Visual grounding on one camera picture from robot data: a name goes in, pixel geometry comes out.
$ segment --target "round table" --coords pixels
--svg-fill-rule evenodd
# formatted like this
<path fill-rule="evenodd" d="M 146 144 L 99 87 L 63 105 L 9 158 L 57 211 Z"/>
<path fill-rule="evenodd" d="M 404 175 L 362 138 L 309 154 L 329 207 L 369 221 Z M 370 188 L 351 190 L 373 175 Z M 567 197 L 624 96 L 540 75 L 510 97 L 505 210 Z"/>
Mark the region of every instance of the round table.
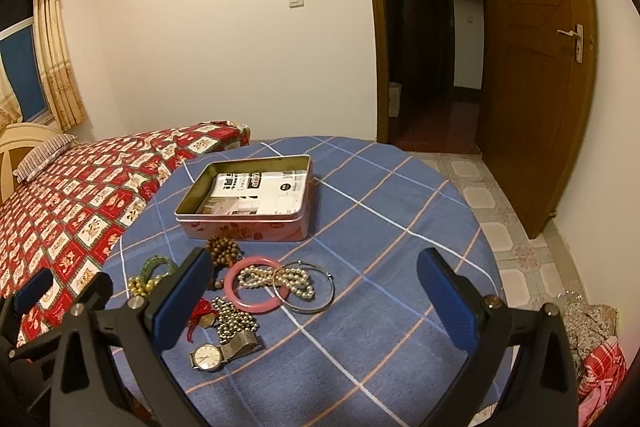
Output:
<path fill-rule="evenodd" d="M 180 263 L 203 241 L 187 238 L 174 211 L 211 162 L 311 155 L 316 185 L 310 236 L 301 243 L 240 243 L 246 256 L 320 264 L 335 279 L 334 304 L 318 315 L 282 308 L 257 315 L 264 349 L 217 373 L 191 368 L 188 353 L 217 344 L 196 328 L 162 354 L 204 417 L 222 426 L 418 425 L 462 367 L 416 275 L 417 255 L 435 247 L 482 295 L 504 297 L 493 253 L 464 198 L 447 178 L 395 147 L 342 137 L 289 137 L 190 160 L 160 188 L 122 236 L 103 270 L 121 306 L 125 277 L 152 255 Z M 263 292 L 245 290 L 245 292 Z M 222 292 L 207 292 L 206 298 Z M 141 397 L 123 352 L 124 383 Z M 509 357 L 485 400 L 497 400 Z"/>

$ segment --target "light switch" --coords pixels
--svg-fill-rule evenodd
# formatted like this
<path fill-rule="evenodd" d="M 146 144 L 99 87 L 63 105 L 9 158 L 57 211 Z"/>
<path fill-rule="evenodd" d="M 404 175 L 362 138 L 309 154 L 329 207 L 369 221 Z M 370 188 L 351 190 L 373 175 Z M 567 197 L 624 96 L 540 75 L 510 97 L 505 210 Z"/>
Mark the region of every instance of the light switch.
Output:
<path fill-rule="evenodd" d="M 289 0 L 289 8 L 298 8 L 305 5 L 305 0 Z"/>

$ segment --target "pillow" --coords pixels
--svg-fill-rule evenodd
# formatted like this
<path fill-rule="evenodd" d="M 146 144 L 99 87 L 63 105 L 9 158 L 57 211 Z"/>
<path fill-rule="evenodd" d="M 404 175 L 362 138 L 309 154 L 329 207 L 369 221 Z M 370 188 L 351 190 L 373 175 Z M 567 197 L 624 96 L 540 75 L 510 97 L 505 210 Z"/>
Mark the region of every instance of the pillow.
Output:
<path fill-rule="evenodd" d="M 72 134 L 58 134 L 31 149 L 14 171 L 14 176 L 18 178 L 18 183 L 22 183 L 25 180 L 33 180 L 56 158 L 68 150 L 76 139 Z M 38 169 L 38 172 L 30 176 L 36 169 Z"/>

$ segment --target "dark door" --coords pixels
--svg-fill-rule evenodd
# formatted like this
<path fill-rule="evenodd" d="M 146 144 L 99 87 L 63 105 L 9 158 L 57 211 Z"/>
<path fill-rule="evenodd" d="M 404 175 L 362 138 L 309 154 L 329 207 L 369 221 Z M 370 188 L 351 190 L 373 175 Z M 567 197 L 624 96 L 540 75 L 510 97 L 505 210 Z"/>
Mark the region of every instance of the dark door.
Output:
<path fill-rule="evenodd" d="M 594 22 L 594 0 L 485 0 L 477 142 L 529 237 L 555 210 L 584 135 Z M 580 28 L 578 61 L 566 32 Z"/>
<path fill-rule="evenodd" d="M 422 100 L 453 86 L 453 0 L 385 0 L 389 81 Z"/>

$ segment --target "headboard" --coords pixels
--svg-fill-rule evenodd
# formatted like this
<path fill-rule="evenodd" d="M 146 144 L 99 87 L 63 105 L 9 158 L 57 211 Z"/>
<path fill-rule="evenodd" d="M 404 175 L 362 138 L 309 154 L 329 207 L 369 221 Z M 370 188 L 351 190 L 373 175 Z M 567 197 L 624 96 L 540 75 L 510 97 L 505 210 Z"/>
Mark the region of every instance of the headboard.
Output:
<path fill-rule="evenodd" d="M 0 134 L 0 204 L 18 186 L 14 170 L 22 159 L 36 145 L 56 134 L 60 134 L 60 131 L 37 123 L 12 123 Z"/>

